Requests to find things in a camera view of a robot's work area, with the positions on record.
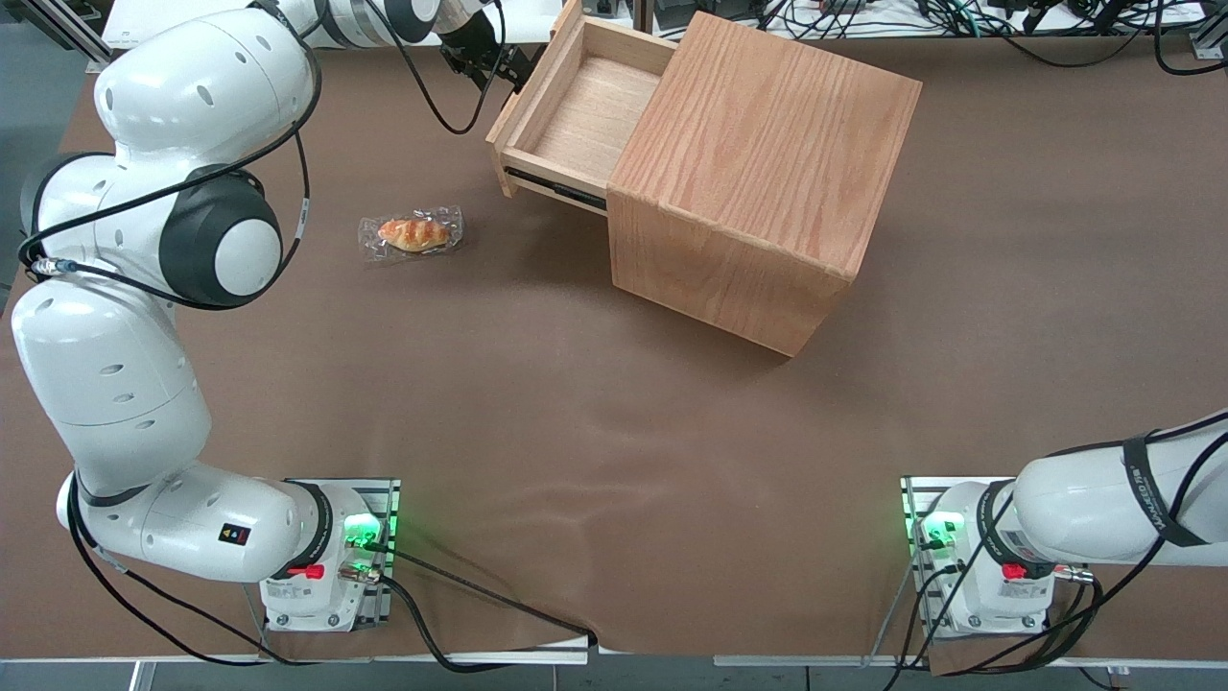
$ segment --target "brown paper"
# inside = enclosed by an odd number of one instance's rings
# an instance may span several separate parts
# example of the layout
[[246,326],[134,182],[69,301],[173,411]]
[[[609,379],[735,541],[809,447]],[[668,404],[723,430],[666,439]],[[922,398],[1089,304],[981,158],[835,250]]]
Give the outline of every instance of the brown paper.
[[[214,416],[203,460],[397,476],[403,546],[609,648],[858,655],[907,558],[901,475],[1011,475],[1223,406],[1221,76],[1167,76],[1142,41],[1082,71],[995,41],[833,43],[925,90],[861,274],[793,361],[614,288],[604,218],[503,199],[481,137],[447,135],[394,52],[323,55],[297,258],[251,306],[179,312]],[[1030,45],[1076,59],[1115,44]],[[467,113],[473,87],[416,54],[442,109]],[[65,147],[109,145],[84,99]],[[289,225],[292,150],[253,172]],[[357,218],[446,204],[480,241],[363,270]],[[56,525],[71,464],[9,336],[0,390],[0,657],[176,654],[91,582]],[[237,585],[130,563],[248,626]],[[570,637],[405,578],[447,650]],[[1226,595],[1219,572],[1149,569],[1076,653],[1222,658],[1228,622],[1206,603]],[[188,612],[150,611],[205,650],[247,650]],[[276,644],[420,653],[399,606],[393,620]]]

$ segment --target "bread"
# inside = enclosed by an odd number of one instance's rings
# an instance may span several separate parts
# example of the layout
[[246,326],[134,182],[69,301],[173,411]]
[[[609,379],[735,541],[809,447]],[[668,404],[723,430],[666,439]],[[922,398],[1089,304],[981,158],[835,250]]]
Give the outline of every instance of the bread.
[[405,252],[425,252],[448,241],[448,228],[422,218],[391,220],[379,226],[379,237]]

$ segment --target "open drawer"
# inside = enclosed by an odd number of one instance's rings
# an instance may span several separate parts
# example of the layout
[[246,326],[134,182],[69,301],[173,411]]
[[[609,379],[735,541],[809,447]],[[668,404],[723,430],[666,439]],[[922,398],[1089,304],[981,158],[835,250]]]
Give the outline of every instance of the open drawer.
[[604,215],[609,176],[673,54],[668,41],[567,2],[528,83],[486,135],[503,194],[523,187]]

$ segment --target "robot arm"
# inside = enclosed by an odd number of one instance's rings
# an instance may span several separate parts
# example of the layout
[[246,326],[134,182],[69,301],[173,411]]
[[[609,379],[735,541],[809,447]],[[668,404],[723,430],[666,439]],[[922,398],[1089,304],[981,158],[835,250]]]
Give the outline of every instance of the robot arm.
[[954,485],[917,531],[936,569],[969,565],[939,581],[950,616],[938,636],[1034,633],[1055,574],[1078,563],[1137,565],[1158,538],[1164,544],[1151,565],[1228,566],[1226,471],[1222,411],[1038,459],[1016,480]]
[[[448,12],[436,0],[371,2],[405,42],[425,37],[437,10],[459,22],[451,33],[481,36],[469,20],[485,22],[480,5],[470,11],[458,0]],[[295,31],[318,22],[330,36],[357,38],[370,23],[362,7],[361,0],[289,2],[282,18]],[[392,38],[379,28],[372,36]],[[478,43],[470,38],[469,49]],[[473,71],[486,79],[480,65]],[[22,193],[26,227],[72,221],[242,160],[305,117],[314,76],[300,38],[264,9],[219,12],[151,38],[95,86],[115,152],[63,157],[39,171]],[[258,480],[200,464],[211,421],[176,331],[174,303],[113,277],[59,270],[71,261],[189,303],[247,303],[284,261],[281,228],[259,180],[238,169],[201,182],[47,236],[42,254],[43,280],[14,304],[12,329],[34,394],[74,459],[58,497],[60,523],[70,523],[75,484],[72,523],[80,517],[77,528],[102,549],[201,578],[263,582],[276,628],[349,630],[363,585],[343,574],[371,563],[354,539],[379,531],[361,497],[339,485]]]

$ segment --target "wood grain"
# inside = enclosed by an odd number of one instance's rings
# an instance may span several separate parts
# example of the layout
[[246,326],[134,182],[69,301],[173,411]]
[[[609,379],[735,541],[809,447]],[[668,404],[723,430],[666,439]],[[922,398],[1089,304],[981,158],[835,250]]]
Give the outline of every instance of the wood grain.
[[616,25],[560,20],[524,92],[486,136],[503,193],[548,189],[510,178],[502,168],[512,166],[604,198],[605,182],[673,53],[673,43]]
[[696,15],[610,182],[851,276],[920,88]]
[[659,81],[659,75],[586,56],[537,146],[527,150],[585,171],[604,187]]
[[[503,172],[503,149],[512,141],[513,135],[519,135],[526,118],[539,107],[542,97],[546,91],[550,91],[549,86],[555,81],[560,69],[566,68],[565,58],[571,47],[578,44],[582,26],[583,14],[580,10],[580,0],[567,0],[550,27],[550,45],[542,54],[533,74],[524,83],[524,88],[507,99],[495,119],[495,124],[486,133],[486,144],[490,146],[490,156],[495,163],[495,174],[505,196],[515,194],[519,185]],[[560,31],[566,32],[565,37],[570,36],[571,41],[554,41]]]
[[614,284],[797,355],[857,274],[919,93],[696,15],[609,177]]
[[786,356],[802,350],[849,286],[680,209],[625,194],[607,204],[614,285]]

